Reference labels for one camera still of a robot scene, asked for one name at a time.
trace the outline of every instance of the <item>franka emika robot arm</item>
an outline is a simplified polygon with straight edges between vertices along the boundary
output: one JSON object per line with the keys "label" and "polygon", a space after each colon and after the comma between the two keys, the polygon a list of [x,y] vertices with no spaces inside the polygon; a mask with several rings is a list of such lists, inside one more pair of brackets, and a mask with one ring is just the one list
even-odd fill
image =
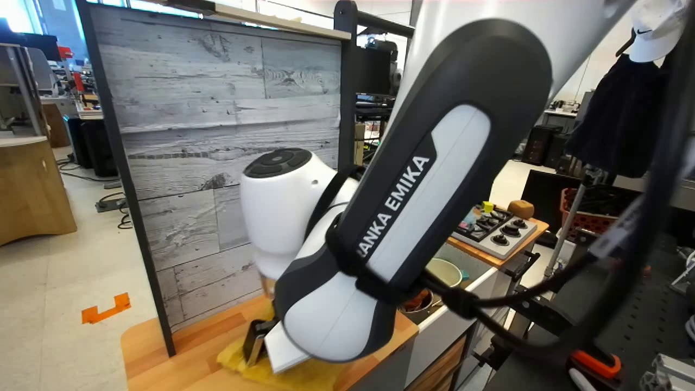
{"label": "franka emika robot arm", "polygon": [[[244,217],[257,265],[278,277],[276,326],[265,336],[275,372],[316,356],[354,361],[383,347],[395,309],[429,284],[426,263],[490,184],[525,130],[598,40],[630,8],[630,0],[485,0],[423,3],[405,87],[390,132],[363,180],[334,172],[305,149],[257,159],[241,179]],[[695,63],[689,24],[682,47]],[[679,73],[654,174],[646,196],[596,240],[588,255],[554,277],[507,297],[477,297],[433,286],[464,317],[479,317],[512,347],[566,356],[611,319],[640,275],[682,164],[692,130],[694,71]],[[314,213],[325,194],[325,208]],[[529,309],[592,261],[621,249],[605,297],[560,340],[531,347],[483,309]]]}

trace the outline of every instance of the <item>gray wood-pattern panel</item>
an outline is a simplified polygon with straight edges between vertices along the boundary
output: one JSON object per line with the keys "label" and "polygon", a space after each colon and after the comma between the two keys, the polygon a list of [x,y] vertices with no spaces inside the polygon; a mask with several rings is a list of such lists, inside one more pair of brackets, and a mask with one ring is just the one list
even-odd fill
{"label": "gray wood-pattern panel", "polygon": [[206,20],[89,12],[176,331],[261,288],[244,168],[276,148],[337,163],[341,47]]}

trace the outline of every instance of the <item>robotic arm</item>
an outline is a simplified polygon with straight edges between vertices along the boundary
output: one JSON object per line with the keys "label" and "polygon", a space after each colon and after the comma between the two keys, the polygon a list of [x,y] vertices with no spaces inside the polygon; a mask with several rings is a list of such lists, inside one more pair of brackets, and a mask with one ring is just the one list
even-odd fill
{"label": "robotic arm", "polygon": [[[244,179],[251,238],[267,248],[259,213],[292,213],[293,263],[276,265],[275,372],[306,356],[354,361],[392,338],[395,306],[466,213],[486,198],[507,156],[630,0],[426,3],[390,132],[366,179],[334,189],[302,243],[333,172],[316,156],[264,156]],[[287,169],[265,169],[287,159]]]}

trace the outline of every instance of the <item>orange tape marker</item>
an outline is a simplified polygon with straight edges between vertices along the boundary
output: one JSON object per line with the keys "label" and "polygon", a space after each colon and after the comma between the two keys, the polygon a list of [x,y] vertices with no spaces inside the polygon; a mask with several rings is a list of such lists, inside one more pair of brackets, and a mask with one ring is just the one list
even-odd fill
{"label": "orange tape marker", "polygon": [[107,309],[102,312],[97,306],[82,309],[82,324],[99,324],[107,317],[124,312],[126,309],[130,309],[130,295],[128,293],[114,295],[114,309]]}

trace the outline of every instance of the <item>floor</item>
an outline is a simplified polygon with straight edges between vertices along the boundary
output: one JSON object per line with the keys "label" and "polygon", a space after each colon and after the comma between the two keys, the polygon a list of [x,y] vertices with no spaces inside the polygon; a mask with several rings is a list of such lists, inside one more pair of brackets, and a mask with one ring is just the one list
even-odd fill
{"label": "floor", "polygon": [[[507,206],[521,196],[525,179],[525,168],[509,164],[491,199]],[[115,189],[88,179],[63,180],[79,233],[0,248],[0,391],[122,391],[120,336],[154,317],[136,230],[118,227],[118,211],[99,213],[93,206]],[[128,311],[82,324],[82,309],[112,309],[118,293],[130,295]]]}

